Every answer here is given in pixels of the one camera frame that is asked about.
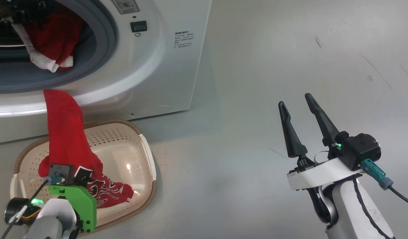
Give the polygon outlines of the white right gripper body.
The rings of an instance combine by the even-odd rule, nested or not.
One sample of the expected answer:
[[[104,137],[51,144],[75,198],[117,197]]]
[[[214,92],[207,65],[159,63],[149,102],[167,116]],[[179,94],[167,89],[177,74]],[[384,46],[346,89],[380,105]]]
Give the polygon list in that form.
[[[361,169],[352,171],[339,158],[328,160],[303,172],[287,174],[292,190],[305,190],[343,180],[349,176],[362,173]]]

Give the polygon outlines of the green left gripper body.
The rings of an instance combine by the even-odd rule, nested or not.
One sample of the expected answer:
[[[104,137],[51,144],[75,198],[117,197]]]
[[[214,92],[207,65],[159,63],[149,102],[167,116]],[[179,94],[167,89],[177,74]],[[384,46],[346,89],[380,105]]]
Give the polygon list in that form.
[[[65,199],[78,217],[76,222],[81,224],[80,231],[91,233],[97,224],[97,202],[95,198],[82,186],[50,185],[49,193]]]

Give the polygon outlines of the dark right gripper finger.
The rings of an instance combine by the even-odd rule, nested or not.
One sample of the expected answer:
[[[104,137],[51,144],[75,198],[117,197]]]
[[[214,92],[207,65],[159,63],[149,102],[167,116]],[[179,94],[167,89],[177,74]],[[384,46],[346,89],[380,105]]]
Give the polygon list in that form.
[[[289,158],[306,157],[307,148],[301,143],[291,123],[291,116],[283,101],[278,103],[287,155]]]
[[[310,109],[310,112],[315,115],[319,128],[322,132],[322,143],[325,146],[336,144],[335,137],[339,134],[338,129],[332,123],[330,118],[324,112],[324,110],[317,103],[312,94],[306,93],[305,99]]]

